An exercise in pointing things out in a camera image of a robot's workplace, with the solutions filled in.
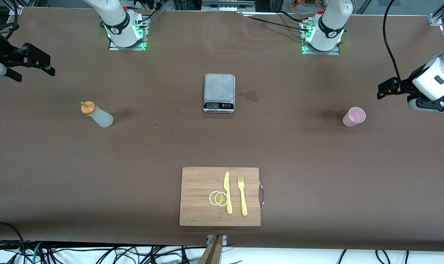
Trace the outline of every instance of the plastic knife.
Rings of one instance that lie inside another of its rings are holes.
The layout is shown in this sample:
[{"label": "plastic knife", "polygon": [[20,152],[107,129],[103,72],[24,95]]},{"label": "plastic knife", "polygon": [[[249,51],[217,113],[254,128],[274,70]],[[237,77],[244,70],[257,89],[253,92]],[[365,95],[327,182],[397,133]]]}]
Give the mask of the plastic knife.
[{"label": "plastic knife", "polygon": [[232,214],[232,201],[230,200],[230,185],[229,185],[229,172],[225,174],[225,179],[223,180],[223,188],[227,193],[227,214]]}]

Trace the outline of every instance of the lemon slice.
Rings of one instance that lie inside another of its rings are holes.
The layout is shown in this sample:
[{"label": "lemon slice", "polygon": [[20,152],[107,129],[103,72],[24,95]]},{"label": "lemon slice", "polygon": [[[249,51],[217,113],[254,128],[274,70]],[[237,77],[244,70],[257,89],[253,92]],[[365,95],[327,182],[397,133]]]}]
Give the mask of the lemon slice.
[{"label": "lemon slice", "polygon": [[227,204],[227,194],[225,192],[218,192],[215,195],[215,204],[218,206],[225,206]]},{"label": "lemon slice", "polygon": [[209,194],[209,202],[212,205],[217,206],[217,204],[215,203],[215,195],[218,194],[218,193],[219,193],[219,191],[213,191],[213,192],[211,192],[211,194]]}]

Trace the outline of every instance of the pink cup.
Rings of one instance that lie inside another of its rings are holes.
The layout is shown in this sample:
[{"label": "pink cup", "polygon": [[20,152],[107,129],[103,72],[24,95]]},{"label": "pink cup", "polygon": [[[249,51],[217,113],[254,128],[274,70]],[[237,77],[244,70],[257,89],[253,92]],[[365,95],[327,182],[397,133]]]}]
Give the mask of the pink cup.
[{"label": "pink cup", "polygon": [[366,120],[366,112],[360,107],[353,107],[349,109],[347,114],[343,117],[343,124],[346,127],[353,127]]}]

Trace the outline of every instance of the cable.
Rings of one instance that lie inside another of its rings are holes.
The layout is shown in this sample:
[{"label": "cable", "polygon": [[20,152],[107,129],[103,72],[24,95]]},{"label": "cable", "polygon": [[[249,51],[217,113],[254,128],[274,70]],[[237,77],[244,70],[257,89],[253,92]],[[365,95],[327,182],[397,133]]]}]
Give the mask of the cable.
[{"label": "cable", "polygon": [[5,25],[1,25],[0,26],[0,32],[2,31],[2,30],[4,30],[4,29],[6,29],[6,28],[8,28],[8,27],[12,27],[11,29],[10,29],[10,33],[12,33],[12,32],[14,32],[14,31],[16,31],[17,29],[18,29],[18,24],[17,23],[15,23],[15,22],[10,22],[10,23],[7,23],[7,24],[5,24]]},{"label": "cable", "polygon": [[40,247],[40,244],[41,244],[41,241],[38,242],[38,244],[37,244],[36,247],[35,247],[35,250],[33,251],[33,257],[32,257],[32,261],[33,261],[33,263],[35,263],[36,253],[38,252],[38,248]]},{"label": "cable", "polygon": [[144,18],[144,19],[142,19],[142,20],[139,20],[137,23],[139,24],[139,23],[142,23],[142,22],[144,22],[145,20],[148,20],[148,19],[150,19],[150,17],[153,15],[153,14],[155,14],[155,12],[157,12],[159,9],[156,9],[156,10],[154,10],[148,17],[146,17],[146,18]]},{"label": "cable", "polygon": [[279,23],[276,23],[276,22],[271,22],[271,21],[267,21],[267,20],[263,20],[263,19],[259,19],[259,18],[256,18],[256,17],[248,17],[248,18],[251,18],[251,19],[254,19],[254,20],[258,20],[258,21],[261,21],[261,22],[266,22],[266,23],[269,23],[269,24],[273,24],[273,25],[277,25],[277,26],[281,26],[281,27],[286,27],[286,28],[291,28],[291,29],[296,29],[296,30],[300,30],[300,31],[308,31],[307,29],[301,29],[301,28],[297,28],[297,27],[291,27],[291,26],[288,26],[288,25],[283,25],[283,24],[279,24]]},{"label": "cable", "polygon": [[128,257],[128,256],[126,255],[126,253],[127,253],[128,251],[130,251],[131,249],[134,249],[134,248],[135,248],[135,247],[130,247],[130,248],[126,249],[123,253],[119,254],[119,257],[118,257],[118,254],[116,254],[116,250],[115,250],[116,257],[115,257],[115,260],[113,261],[113,264],[115,264],[116,261],[118,261],[118,259],[119,259],[120,257],[122,257],[122,256],[126,256],[126,257]]},{"label": "cable", "polygon": [[18,238],[20,239],[20,241],[21,241],[21,243],[22,243],[23,254],[26,255],[25,242],[23,241],[23,237],[22,237],[22,235],[20,234],[20,232],[18,232],[18,230],[17,230],[13,225],[11,225],[11,224],[9,224],[9,223],[6,223],[6,222],[0,222],[0,224],[2,224],[2,225],[4,225],[4,226],[8,226],[8,227],[10,227],[11,229],[13,229],[13,230],[16,232],[16,234],[18,235]]},{"label": "cable", "polygon": [[163,13],[165,13],[165,10],[162,10],[152,21],[150,21],[149,25],[151,25],[157,18],[159,18]]},{"label": "cable", "polygon": [[294,20],[296,22],[302,22],[302,20],[303,20],[303,19],[294,18],[293,16],[289,15],[287,12],[285,12],[283,10],[276,11],[276,13],[281,13],[281,14],[287,15],[287,17],[289,17],[291,20]]},{"label": "cable", "polygon": [[[390,259],[388,258],[388,254],[384,251],[381,250],[383,252],[383,254],[385,254],[386,260],[388,261],[388,264],[391,264]],[[381,264],[385,264],[380,257],[378,256],[378,250],[375,251],[375,256],[377,257],[378,261],[380,261]]]},{"label": "cable", "polygon": [[396,65],[395,57],[391,53],[390,46],[388,45],[388,40],[386,39],[386,17],[388,16],[388,11],[390,10],[390,7],[394,1],[395,0],[390,1],[390,3],[388,4],[388,7],[386,7],[385,15],[383,16],[383,41],[385,42],[386,50],[388,51],[391,61],[393,62],[393,67],[395,68],[396,77],[398,78],[398,82],[399,82],[400,86],[403,87],[403,82],[401,81],[401,77],[399,75],[398,66]]},{"label": "cable", "polygon": [[59,251],[64,251],[64,250],[87,252],[87,251],[108,251],[110,249],[108,249],[108,248],[104,248],[104,249],[57,249],[57,250],[53,251],[53,253],[57,253]]},{"label": "cable", "polygon": [[189,264],[190,260],[188,259],[188,256],[186,255],[185,247],[181,247],[181,264]]},{"label": "cable", "polygon": [[408,264],[409,250],[406,251],[406,257],[404,258],[404,264]]},{"label": "cable", "polygon": [[[18,20],[18,10],[17,10],[17,6],[16,6],[16,2],[15,0],[12,0],[12,4],[14,5],[14,23],[17,23]],[[9,32],[9,34],[7,34],[7,36],[5,37],[7,40],[9,39],[9,37],[12,36],[13,32],[16,31],[16,29],[10,29],[11,31]]]},{"label": "cable", "polygon": [[97,260],[97,262],[96,262],[95,264],[101,264],[101,263],[103,262],[103,260],[105,260],[105,258],[106,258],[106,257],[107,257],[112,251],[116,250],[117,248],[118,248],[118,247],[114,247],[114,248],[108,250],[105,254],[103,254],[103,255]]},{"label": "cable", "polygon": [[337,264],[341,264],[341,261],[343,261],[343,257],[344,257],[344,254],[346,254],[346,250],[347,249],[343,250],[343,252],[341,253],[341,256],[339,256],[339,260],[338,260]]}]

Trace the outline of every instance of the water stain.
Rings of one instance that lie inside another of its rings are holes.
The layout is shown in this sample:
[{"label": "water stain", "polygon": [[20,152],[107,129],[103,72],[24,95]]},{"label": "water stain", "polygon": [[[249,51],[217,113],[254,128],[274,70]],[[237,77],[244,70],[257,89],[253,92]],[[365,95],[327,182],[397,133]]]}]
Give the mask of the water stain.
[{"label": "water stain", "polygon": [[254,103],[259,102],[259,96],[256,94],[255,90],[250,90],[248,92],[239,92],[238,96],[243,97],[244,99],[247,99],[250,102]]}]

